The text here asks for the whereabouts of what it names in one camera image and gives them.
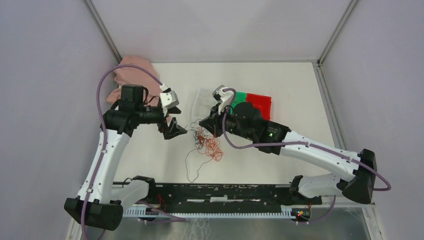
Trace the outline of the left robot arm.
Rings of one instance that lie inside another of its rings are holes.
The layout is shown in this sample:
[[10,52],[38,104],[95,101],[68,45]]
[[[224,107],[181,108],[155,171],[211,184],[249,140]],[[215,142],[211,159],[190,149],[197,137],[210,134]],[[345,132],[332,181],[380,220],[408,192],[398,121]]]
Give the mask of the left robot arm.
[[136,176],[129,184],[114,188],[114,178],[124,150],[134,130],[140,125],[156,124],[165,140],[187,133],[176,118],[179,99],[171,88],[161,86],[156,106],[145,100],[148,90],[142,85],[126,84],[113,107],[101,114],[99,144],[85,182],[74,198],[67,198],[65,211],[82,226],[114,231],[124,212],[137,201],[149,204],[158,195],[155,180]]

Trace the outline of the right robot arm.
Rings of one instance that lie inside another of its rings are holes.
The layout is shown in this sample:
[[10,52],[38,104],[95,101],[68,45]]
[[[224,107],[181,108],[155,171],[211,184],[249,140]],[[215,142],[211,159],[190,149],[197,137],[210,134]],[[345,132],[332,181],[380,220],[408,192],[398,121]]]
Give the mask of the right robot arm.
[[264,119],[249,102],[238,104],[227,114],[220,113],[215,105],[199,125],[214,137],[232,134],[250,140],[250,147],[263,153],[303,160],[327,170],[328,174],[294,177],[288,196],[295,204],[323,195],[342,195],[359,204],[372,202],[377,161],[369,149],[348,151],[311,140],[285,125]]

